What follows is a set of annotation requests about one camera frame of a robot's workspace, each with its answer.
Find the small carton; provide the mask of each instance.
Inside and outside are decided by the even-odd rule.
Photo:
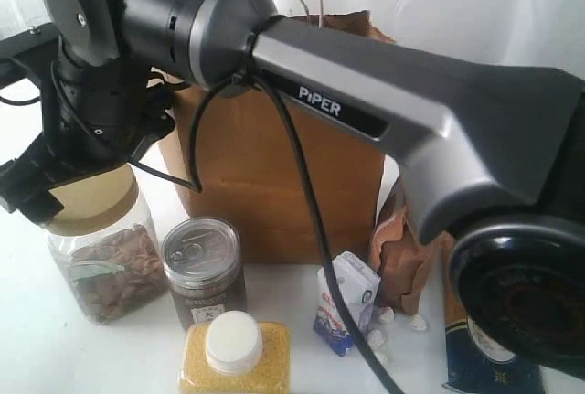
[[[378,292],[380,277],[355,254],[344,252],[333,261],[337,283],[357,326],[365,332],[372,318],[374,300]],[[319,285],[319,308],[313,329],[339,356],[345,356],[353,341],[335,308],[329,292],[324,270],[317,273]]]

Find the white candy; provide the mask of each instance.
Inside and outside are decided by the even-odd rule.
[[[381,330],[374,328],[367,332],[367,344],[372,350],[379,350],[385,342],[386,336]]]
[[[427,321],[421,314],[415,314],[410,318],[410,327],[417,332],[426,332],[429,329]]]
[[[388,357],[381,351],[375,351],[374,355],[376,355],[376,358],[379,360],[380,364],[386,365],[388,363]]]
[[[392,307],[380,307],[378,309],[378,321],[381,324],[390,324],[394,321],[394,311]]]

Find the brown paper bag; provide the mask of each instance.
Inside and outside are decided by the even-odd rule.
[[[369,13],[326,16],[326,27],[391,41],[369,23]],[[175,176],[187,176],[188,135],[202,90],[179,93],[176,132],[161,143]],[[374,227],[384,155],[288,103],[306,153],[333,255],[367,255]],[[197,167],[204,191],[178,187],[186,212],[231,222],[244,261],[320,262],[291,145],[267,96],[248,91],[217,99],[197,138]]]
[[[368,262],[382,278],[378,305],[416,314],[420,292],[429,278],[437,250],[434,242],[428,246],[419,243],[412,231],[408,212],[408,204],[397,181],[380,211]]]

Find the white table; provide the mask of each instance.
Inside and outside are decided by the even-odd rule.
[[[26,98],[19,85],[5,96]],[[0,105],[0,162],[15,157],[40,130],[38,106]],[[155,148],[144,161],[164,168]],[[137,173],[161,239],[186,218],[173,186]],[[166,294],[123,319],[87,321],[49,256],[44,233],[20,215],[0,210],[0,393],[175,393],[184,333]],[[312,329],[316,266],[247,266],[250,312],[281,321],[292,334],[292,393],[383,392],[354,349],[338,357]],[[431,330],[418,334],[397,316],[388,326],[388,371],[407,393],[439,393],[446,378],[439,264],[422,294]],[[585,383],[544,370],[549,393],[585,392]]]

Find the screw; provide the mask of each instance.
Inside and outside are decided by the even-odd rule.
[[[82,27],[88,25],[88,22],[85,20],[85,16],[81,13],[77,13],[77,22],[79,22],[80,26]]]

